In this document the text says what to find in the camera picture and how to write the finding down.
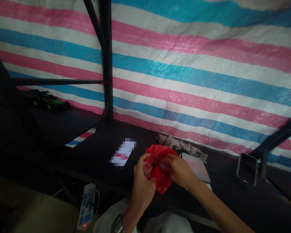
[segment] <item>wrist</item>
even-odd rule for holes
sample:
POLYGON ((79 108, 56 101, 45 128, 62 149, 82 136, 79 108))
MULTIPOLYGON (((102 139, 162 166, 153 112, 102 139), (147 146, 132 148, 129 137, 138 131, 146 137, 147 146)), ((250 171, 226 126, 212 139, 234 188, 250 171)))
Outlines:
POLYGON ((125 233, 130 233, 134 230, 140 218, 143 215, 143 211, 136 204, 130 202, 127 209, 122 216, 122 226, 125 233))
POLYGON ((187 190, 192 193, 194 191, 198 191, 200 187, 202 186, 204 182, 198 177, 194 176, 191 180, 190 183, 187 186, 187 190))

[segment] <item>watch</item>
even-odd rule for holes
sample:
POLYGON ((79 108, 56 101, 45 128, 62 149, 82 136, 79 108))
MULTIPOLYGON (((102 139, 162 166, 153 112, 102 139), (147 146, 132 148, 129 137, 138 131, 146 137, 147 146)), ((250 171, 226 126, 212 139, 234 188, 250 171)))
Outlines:
POLYGON ((110 233, 125 233, 122 226, 122 214, 119 214, 112 223, 110 233))

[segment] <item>black desk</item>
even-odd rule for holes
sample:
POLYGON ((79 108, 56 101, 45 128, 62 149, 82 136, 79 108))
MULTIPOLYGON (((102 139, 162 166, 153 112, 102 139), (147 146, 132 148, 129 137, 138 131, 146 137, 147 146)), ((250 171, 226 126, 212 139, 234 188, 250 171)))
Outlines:
MULTIPOLYGON (((157 133, 114 120, 76 146, 55 164, 65 174, 130 196, 133 167, 146 148, 156 144, 157 133), (124 168, 109 160, 124 138, 133 138, 133 150, 124 168)), ((256 232, 291 232, 291 207, 260 177, 256 187, 238 180, 235 175, 238 158, 224 152, 198 146, 209 154, 206 169, 213 192, 256 232)), ((163 194, 154 196, 152 206, 169 210, 198 221, 211 219, 202 205, 185 189, 173 183, 163 194)))
POLYGON ((291 201, 291 172, 267 166, 266 177, 291 201))

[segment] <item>power strip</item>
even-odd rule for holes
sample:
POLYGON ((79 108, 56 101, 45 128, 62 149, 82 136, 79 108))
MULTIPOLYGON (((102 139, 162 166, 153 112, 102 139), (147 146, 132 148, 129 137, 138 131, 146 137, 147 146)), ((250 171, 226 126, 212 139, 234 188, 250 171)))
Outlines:
POLYGON ((95 190, 96 190, 95 184, 90 183, 84 186, 83 199, 82 199, 78 227, 77 227, 78 230, 86 231, 88 225, 93 220, 93 213, 94 213, 93 204, 95 202, 95 190))

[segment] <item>cable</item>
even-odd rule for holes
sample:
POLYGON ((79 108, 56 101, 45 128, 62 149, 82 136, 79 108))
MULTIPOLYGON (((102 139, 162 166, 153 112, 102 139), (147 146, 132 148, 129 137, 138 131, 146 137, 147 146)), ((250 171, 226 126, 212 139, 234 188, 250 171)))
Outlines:
MULTIPOLYGON (((99 192, 98 190, 95 190, 95 193, 96 193, 96 192, 98 193, 98 203, 97 203, 97 207, 96 207, 95 219, 93 218, 93 223, 94 223, 94 224, 95 224, 95 222, 96 222, 97 212, 98 212, 98 207, 99 207, 99 202, 100 202, 100 192, 99 192)), ((87 208, 88 205, 92 205, 93 208, 95 208, 95 206, 94 206, 94 204, 93 204, 92 202, 88 202, 88 203, 86 203, 85 208, 87 208)))

